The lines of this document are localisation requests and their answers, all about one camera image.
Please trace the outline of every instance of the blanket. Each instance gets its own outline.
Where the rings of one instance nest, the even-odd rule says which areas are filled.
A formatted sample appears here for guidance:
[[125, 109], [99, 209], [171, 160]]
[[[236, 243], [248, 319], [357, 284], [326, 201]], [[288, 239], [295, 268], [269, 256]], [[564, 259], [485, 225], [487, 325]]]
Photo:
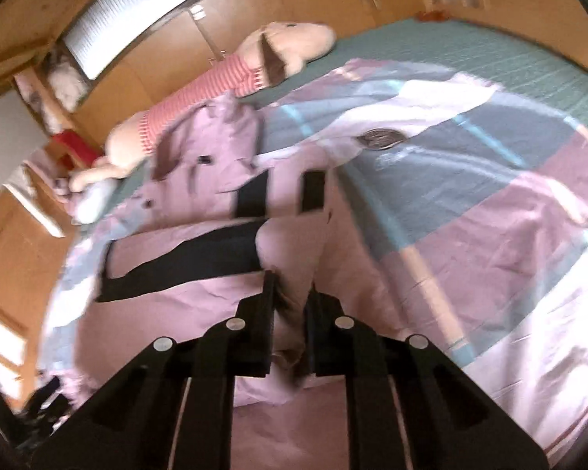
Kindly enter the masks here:
[[[588, 418], [588, 130], [487, 81], [409, 62], [351, 61], [261, 115], [255, 167], [324, 150], [387, 289], [391, 335], [427, 335], [556, 461]], [[79, 317], [107, 244], [145, 223], [130, 205], [74, 247], [48, 311], [41, 364], [85, 395], [99, 384], [74, 375]], [[308, 439], [306, 414], [286, 427], [285, 413], [316, 401], [336, 427], [336, 387], [296, 394], [279, 411], [238, 409], [258, 438], [234, 436], [234, 455], [271, 440], [303, 459], [316, 442], [338, 454], [330, 435]], [[273, 457], [265, 468], [288, 460]]]

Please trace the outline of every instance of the bed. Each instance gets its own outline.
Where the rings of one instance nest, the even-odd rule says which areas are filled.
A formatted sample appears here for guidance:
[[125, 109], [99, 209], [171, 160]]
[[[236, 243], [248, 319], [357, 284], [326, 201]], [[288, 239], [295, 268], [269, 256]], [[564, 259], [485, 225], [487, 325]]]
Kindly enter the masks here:
[[[365, 60], [352, 61], [356, 58]], [[457, 237], [461, 234], [458, 233], [461, 227], [455, 227], [453, 231], [448, 229], [461, 219], [459, 215], [469, 213], [477, 207], [483, 208], [483, 204], [495, 198], [497, 193], [509, 190], [509, 186], [518, 177], [512, 175], [503, 180], [495, 179], [492, 185], [486, 186], [481, 177], [481, 180], [475, 181], [460, 175], [465, 184], [445, 183], [446, 189], [436, 189], [434, 185], [427, 188], [416, 185], [410, 190], [405, 186], [398, 198], [391, 199], [391, 196], [384, 194], [393, 189], [387, 184], [388, 179], [409, 177], [411, 170], [402, 168], [406, 167], [405, 164], [411, 165], [411, 168], [417, 166], [410, 162], [409, 157], [417, 156], [422, 150], [431, 150], [431, 143], [422, 137], [427, 133], [411, 134], [408, 142], [400, 145], [402, 148], [398, 152], [367, 150], [359, 153], [357, 160], [352, 157], [342, 160], [337, 168], [353, 218], [372, 257], [380, 263], [381, 268], [386, 271], [399, 270], [400, 267], [392, 260], [401, 253], [405, 258], [406, 249], [411, 249], [408, 252], [417, 250], [409, 258], [412, 268], [408, 267], [408, 273], [405, 270], [399, 271], [390, 280], [397, 296], [408, 300], [402, 307], [408, 311], [412, 309], [410, 316], [417, 320], [417, 328], [446, 351], [527, 430], [544, 447], [550, 461], [555, 464], [572, 446], [588, 422], [588, 230], [577, 231], [580, 226], [588, 227], [588, 74], [538, 46], [474, 25], [461, 22], [418, 23], [412, 20], [398, 22], [340, 40], [334, 51], [308, 65], [298, 76], [246, 98], [245, 102], [263, 108], [261, 111], [265, 119], [265, 129], [260, 141], [260, 152], [269, 155], [297, 147], [302, 140], [316, 139], [316, 134], [330, 127], [327, 122], [338, 119], [336, 115], [357, 109], [356, 106], [379, 100], [382, 102], [390, 97], [382, 96], [378, 92], [372, 95], [367, 92], [365, 96], [368, 99], [364, 98], [365, 103], [354, 103], [355, 106], [345, 103], [345, 106], [340, 106], [339, 111], [336, 109], [336, 114], [329, 116], [325, 108], [314, 107], [313, 102], [318, 97], [333, 101], [346, 100], [340, 92], [344, 88], [337, 87], [342, 81], [337, 78], [342, 81], [350, 80], [348, 87], [357, 86], [358, 83], [362, 83], [362, 87], [365, 83], [368, 83], [366, 87], [383, 83], [385, 87], [393, 86], [399, 91], [403, 89], [403, 85], [393, 84], [395, 79], [402, 80], [401, 83], [415, 80], [455, 80], [463, 83], [458, 84], [459, 87], [470, 86], [466, 92], [473, 93], [474, 90], [478, 94], [486, 89], [491, 90], [488, 93], [493, 98], [498, 98], [495, 106], [505, 107], [509, 111], [509, 114], [500, 118], [503, 127], [494, 124], [498, 118], [493, 116], [498, 114], [495, 109], [491, 108], [493, 114], [483, 116], [488, 122], [488, 129], [496, 128], [497, 139], [492, 139], [488, 133], [483, 132], [484, 125], [479, 122], [475, 124], [475, 119], [478, 121], [481, 118], [478, 114], [471, 113], [470, 121], [456, 115], [452, 119], [455, 127], [444, 130], [445, 139], [449, 138], [449, 143], [452, 142], [456, 139], [453, 133], [461, 128], [479, 141], [481, 148], [471, 148], [473, 145], [468, 141], [458, 141], [449, 145], [450, 149], [445, 152], [457, 155], [462, 151], [466, 152], [466, 157], [487, 159], [503, 168], [501, 172], [504, 172], [504, 177], [514, 169], [533, 172], [546, 167], [546, 170], [541, 170], [541, 174], [559, 179], [555, 183], [547, 182], [548, 185], [543, 185], [548, 190], [546, 198], [541, 191], [542, 187], [537, 188], [537, 184], [532, 183], [535, 176], [529, 176], [529, 188], [524, 184], [524, 188], [542, 197], [542, 208], [539, 211], [532, 211], [531, 207], [526, 209], [526, 213], [533, 215], [528, 218], [530, 224], [526, 225], [528, 233], [524, 237], [531, 239], [528, 235], [543, 232], [543, 223], [538, 224], [536, 221], [546, 218], [549, 221], [545, 223], [546, 230], [543, 233], [546, 239], [545, 249], [550, 251], [544, 251], [546, 254], [543, 257], [551, 258], [555, 252], [554, 246], [560, 243], [558, 238], [562, 236], [554, 236], [557, 233], [555, 228], [566, 227], [571, 231], [566, 238], [563, 237], [570, 246], [566, 252], [558, 254], [557, 262], [550, 262], [548, 266], [540, 263], [538, 268], [533, 264], [534, 269], [531, 272], [523, 270], [520, 275], [531, 276], [533, 282], [529, 286], [523, 284], [522, 287], [517, 287], [515, 292], [521, 292], [522, 295], [512, 295], [514, 302], [509, 305], [505, 303], [502, 307], [493, 304], [485, 308], [490, 295], [496, 296], [501, 289], [510, 288], [513, 279], [504, 279], [502, 284], [494, 286], [485, 284], [487, 281], [481, 284], [478, 279], [479, 271], [483, 270], [481, 265], [466, 261], [465, 253], [458, 251], [453, 254], [455, 251], [452, 245], [449, 247], [450, 242], [467, 242], [469, 248], [471, 245], [475, 246], [471, 248], [474, 251], [485, 241], [506, 242], [510, 238], [522, 240], [523, 235], [508, 235], [503, 231], [508, 226], [502, 222], [502, 233], [494, 232], [484, 236], [483, 240], [477, 238], [471, 243], [470, 239], [462, 240]], [[524, 97], [512, 96], [510, 93]], [[467, 106], [472, 111], [477, 111], [476, 107]], [[518, 119], [529, 117], [532, 118], [532, 125], [527, 129], [528, 137], [525, 139], [524, 134], [518, 134], [522, 126]], [[509, 143], [505, 140], [508, 135], [505, 125], [509, 129], [516, 129], [518, 134]], [[568, 162], [557, 162], [558, 167], [554, 168], [549, 161], [568, 146], [569, 138], [577, 141], [568, 150]], [[522, 144], [522, 152], [518, 152], [519, 143]], [[466, 163], [466, 169], [470, 169], [471, 164], [474, 166], [469, 162]], [[453, 169], [445, 170], [446, 166], [438, 164], [436, 167], [442, 168], [438, 172], [446, 171], [450, 177], [456, 173]], [[570, 173], [577, 171], [580, 174], [571, 177]], [[91, 271], [97, 269], [108, 241], [130, 235], [140, 226], [139, 219], [132, 219], [134, 213], [127, 212], [125, 207], [127, 200], [130, 202], [131, 196], [142, 186], [146, 174], [147, 166], [142, 165], [116, 191], [108, 206], [108, 215], [99, 223], [83, 227], [82, 239], [68, 255], [66, 273], [56, 287], [47, 313], [40, 368], [63, 376], [65, 392], [71, 392], [73, 397], [81, 400], [96, 386], [83, 381], [80, 376], [71, 376], [73, 345], [79, 317], [85, 310], [95, 285]], [[379, 183], [371, 188], [367, 181], [373, 177]], [[583, 194], [576, 187], [571, 189], [583, 199], [582, 206], [571, 202], [570, 191], [562, 187], [571, 183], [577, 186], [576, 182]], [[448, 196], [449, 189], [452, 194], [453, 189], [456, 190], [457, 199], [465, 198], [469, 201], [465, 205], [453, 205], [454, 200]], [[477, 193], [476, 197], [473, 194], [472, 197], [465, 196], [468, 191]], [[367, 196], [369, 192], [377, 195]], [[427, 199], [430, 204], [419, 205], [419, 199]], [[521, 203], [521, 198], [514, 198], [512, 195], [505, 199], [503, 205], [489, 207], [488, 214], [496, 213], [502, 206], [514, 205], [512, 199]], [[557, 202], [559, 208], [549, 205], [552, 201]], [[411, 208], [412, 212], [404, 210], [403, 205]], [[440, 210], [431, 210], [432, 206], [437, 206]], [[560, 208], [564, 211], [559, 217], [568, 218], [567, 221], [570, 219], [577, 226], [569, 224], [570, 221], [563, 223], [564, 219], [556, 216], [551, 217], [550, 214], [556, 213]], [[445, 211], [450, 215], [440, 216]], [[475, 229], [476, 221], [487, 217], [489, 215], [484, 213], [473, 213], [470, 220], [472, 228]], [[393, 223], [397, 219], [403, 225], [401, 228]], [[401, 239], [401, 232], [407, 235], [406, 240]], [[453, 258], [436, 262], [438, 250], [443, 250], [438, 254], [451, 255]], [[480, 258], [488, 258], [488, 252], [500, 258], [497, 263], [501, 269], [512, 270], [519, 262], [523, 262], [518, 255], [502, 257], [500, 253], [497, 254], [499, 249], [496, 247], [486, 249], [485, 254], [477, 254], [475, 262]], [[535, 253], [532, 252], [527, 251], [527, 254], [534, 256]], [[414, 272], [414, 259], [419, 263], [416, 268], [420, 270], [420, 276]], [[455, 280], [461, 277], [462, 269], [454, 268], [449, 265], [450, 262], [456, 262], [470, 270], [467, 272], [470, 282]], [[419, 318], [421, 314], [417, 312], [417, 306], [422, 299], [414, 296], [414, 292], [421, 289], [421, 284], [429, 284], [432, 277], [440, 282], [446, 281], [440, 288], [451, 296], [452, 310], [461, 312], [459, 317], [462, 322], [459, 325], [441, 321], [445, 317], [442, 312], [445, 308], [439, 305], [429, 305], [432, 311], [439, 307], [442, 309], [434, 313], [433, 320], [425, 315]], [[469, 288], [453, 289], [458, 282], [469, 284]], [[584, 285], [583, 291], [579, 290], [580, 285]], [[483, 298], [477, 296], [472, 303], [461, 306], [452, 296], [461, 298], [462, 295], [469, 295], [474, 289], [472, 286], [482, 292]], [[67, 390], [70, 386], [78, 391]], [[257, 430], [258, 426], [251, 423], [246, 428], [252, 431]], [[234, 439], [234, 454], [241, 448], [236, 447]]]

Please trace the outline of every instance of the red cloth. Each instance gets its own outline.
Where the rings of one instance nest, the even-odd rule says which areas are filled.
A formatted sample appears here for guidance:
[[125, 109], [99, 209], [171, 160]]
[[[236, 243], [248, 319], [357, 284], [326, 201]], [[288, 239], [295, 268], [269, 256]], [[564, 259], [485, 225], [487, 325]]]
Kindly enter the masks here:
[[91, 168], [93, 162], [102, 155], [98, 150], [85, 143], [85, 140], [81, 136], [70, 129], [55, 134], [52, 139], [57, 143], [61, 143], [88, 168]]
[[227, 56], [191, 83], [152, 106], [139, 123], [140, 139], [146, 153], [152, 153], [163, 130], [196, 103], [212, 99], [229, 90], [244, 97], [263, 88], [260, 69], [250, 69], [236, 54]]

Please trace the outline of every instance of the pink garment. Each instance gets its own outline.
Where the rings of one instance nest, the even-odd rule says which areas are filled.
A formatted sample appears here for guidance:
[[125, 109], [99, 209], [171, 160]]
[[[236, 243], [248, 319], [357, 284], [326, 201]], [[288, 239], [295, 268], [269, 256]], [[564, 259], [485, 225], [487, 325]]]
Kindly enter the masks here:
[[[258, 225], [253, 242], [260, 268], [279, 275], [285, 305], [275, 313], [270, 375], [236, 379], [234, 404], [240, 408], [234, 414], [233, 467], [338, 468], [333, 463], [347, 460], [342, 382], [302, 380], [296, 374], [309, 290], [315, 284], [339, 298], [348, 315], [384, 336], [403, 337], [404, 324], [354, 225], [326, 152], [309, 143], [255, 169], [259, 126], [257, 112], [232, 94], [197, 105], [174, 123], [152, 157], [152, 180], [128, 201], [145, 207], [147, 221], [138, 233], [114, 244], [104, 273], [108, 280], [122, 280], [184, 242], [219, 229]], [[211, 163], [199, 160], [205, 156]], [[301, 177], [310, 171], [325, 171], [323, 203], [303, 211]], [[266, 219], [236, 218], [243, 187], [262, 175], [268, 176]], [[230, 253], [239, 252], [240, 245], [230, 242]], [[189, 261], [188, 270], [198, 260], [200, 266], [209, 262], [209, 251]], [[201, 336], [233, 316], [240, 299], [260, 292], [262, 280], [259, 269], [91, 303], [80, 319], [75, 348], [83, 381], [102, 385], [157, 337], [181, 342]], [[329, 444], [324, 453], [322, 443]], [[307, 450], [313, 450], [313, 461]]]
[[144, 151], [152, 153], [163, 130], [190, 106], [229, 90], [237, 97], [244, 97], [262, 88], [261, 69], [251, 69], [235, 53], [227, 56], [143, 114], [139, 130]]

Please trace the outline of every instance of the bright window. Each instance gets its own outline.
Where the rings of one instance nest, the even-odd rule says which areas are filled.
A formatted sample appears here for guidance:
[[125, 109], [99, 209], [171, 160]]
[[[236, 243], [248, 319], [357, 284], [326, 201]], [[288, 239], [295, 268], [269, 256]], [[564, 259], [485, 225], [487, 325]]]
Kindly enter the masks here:
[[126, 46], [186, 0], [96, 0], [64, 36], [67, 48], [94, 80]]

